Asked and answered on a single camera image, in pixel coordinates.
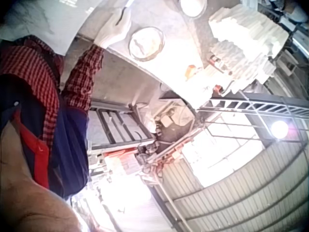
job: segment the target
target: worker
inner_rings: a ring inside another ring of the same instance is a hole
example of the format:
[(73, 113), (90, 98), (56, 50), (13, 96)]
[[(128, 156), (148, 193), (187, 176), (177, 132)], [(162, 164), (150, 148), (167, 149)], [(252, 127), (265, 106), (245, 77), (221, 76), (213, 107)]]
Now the worker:
[[(58, 231), (53, 225), (57, 220), (76, 225), (76, 217), (59, 199), (87, 184), (87, 113), (94, 76), (102, 68), (104, 49), (126, 37), (130, 18), (129, 9), (111, 16), (62, 92), (64, 58), (47, 44), (27, 36), (1, 46), (0, 209), (20, 231)], [(36, 225), (41, 221), (43, 226)], [(72, 228), (64, 231), (79, 231)]]

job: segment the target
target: window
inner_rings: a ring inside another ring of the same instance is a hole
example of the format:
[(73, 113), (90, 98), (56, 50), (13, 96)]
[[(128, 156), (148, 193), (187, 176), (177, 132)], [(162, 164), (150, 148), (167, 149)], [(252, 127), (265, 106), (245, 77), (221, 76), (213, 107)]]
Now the window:
[(250, 140), (258, 136), (244, 114), (222, 113), (214, 122), (208, 126), (210, 133), (205, 129), (182, 148), (182, 154), (204, 187), (232, 174), (264, 149), (261, 141)]

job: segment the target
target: bright light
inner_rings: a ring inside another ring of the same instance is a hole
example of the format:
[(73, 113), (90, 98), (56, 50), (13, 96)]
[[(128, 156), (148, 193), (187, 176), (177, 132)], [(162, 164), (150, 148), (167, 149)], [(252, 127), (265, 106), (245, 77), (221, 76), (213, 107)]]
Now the bright light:
[(284, 121), (277, 121), (272, 124), (271, 132), (277, 139), (283, 139), (289, 132), (289, 126)]

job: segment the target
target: light fixture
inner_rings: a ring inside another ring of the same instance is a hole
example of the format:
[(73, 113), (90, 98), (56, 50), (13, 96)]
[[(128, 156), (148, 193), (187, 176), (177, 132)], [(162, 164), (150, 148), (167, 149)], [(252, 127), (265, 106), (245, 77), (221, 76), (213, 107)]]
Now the light fixture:
[(277, 139), (283, 139), (289, 132), (289, 126), (284, 121), (276, 121), (271, 125), (270, 130)]
[(164, 42), (164, 34), (160, 29), (145, 27), (132, 35), (129, 42), (129, 52), (138, 61), (150, 61), (162, 52)]
[(185, 15), (191, 18), (198, 18), (204, 13), (207, 7), (207, 0), (179, 0), (179, 4)]

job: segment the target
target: hand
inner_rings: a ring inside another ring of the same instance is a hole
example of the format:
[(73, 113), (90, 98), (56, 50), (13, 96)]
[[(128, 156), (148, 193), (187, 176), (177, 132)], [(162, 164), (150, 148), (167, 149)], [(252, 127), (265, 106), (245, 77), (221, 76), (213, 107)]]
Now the hand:
[(122, 9), (117, 9), (98, 33), (94, 44), (106, 49), (111, 44), (121, 41), (126, 37), (131, 27), (131, 11), (128, 8), (124, 9), (122, 19), (117, 25), (121, 14)]

